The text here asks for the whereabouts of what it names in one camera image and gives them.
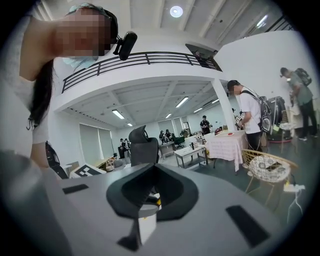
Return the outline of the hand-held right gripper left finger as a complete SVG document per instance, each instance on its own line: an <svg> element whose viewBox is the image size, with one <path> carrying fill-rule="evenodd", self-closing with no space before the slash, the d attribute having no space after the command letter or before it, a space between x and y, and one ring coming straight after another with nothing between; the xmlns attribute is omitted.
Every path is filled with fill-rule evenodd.
<svg viewBox="0 0 320 256"><path fill-rule="evenodd" d="M139 218L139 211L154 187L154 167L151 163L142 166L108 187L106 199L118 216Z"/></svg>

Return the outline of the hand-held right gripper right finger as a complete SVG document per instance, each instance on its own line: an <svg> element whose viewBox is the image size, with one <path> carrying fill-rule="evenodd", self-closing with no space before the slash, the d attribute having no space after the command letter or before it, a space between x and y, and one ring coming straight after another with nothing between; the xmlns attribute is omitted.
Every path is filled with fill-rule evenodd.
<svg viewBox="0 0 320 256"><path fill-rule="evenodd" d="M154 167L154 188L161 201L161 210L157 212L156 220L164 222L181 219L199 199L197 185L188 177L161 164Z"/></svg>

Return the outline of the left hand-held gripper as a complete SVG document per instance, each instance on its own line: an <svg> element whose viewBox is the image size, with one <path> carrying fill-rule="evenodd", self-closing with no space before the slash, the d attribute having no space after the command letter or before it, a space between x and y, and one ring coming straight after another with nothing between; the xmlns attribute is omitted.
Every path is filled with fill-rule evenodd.
<svg viewBox="0 0 320 256"><path fill-rule="evenodd" d="M99 169L97 167L94 167L90 164L83 164L82 166L79 166L73 171L71 171L69 178L70 179L84 178L84 177L90 177L90 176L106 174L106 173L107 173L106 171Z"/></svg>

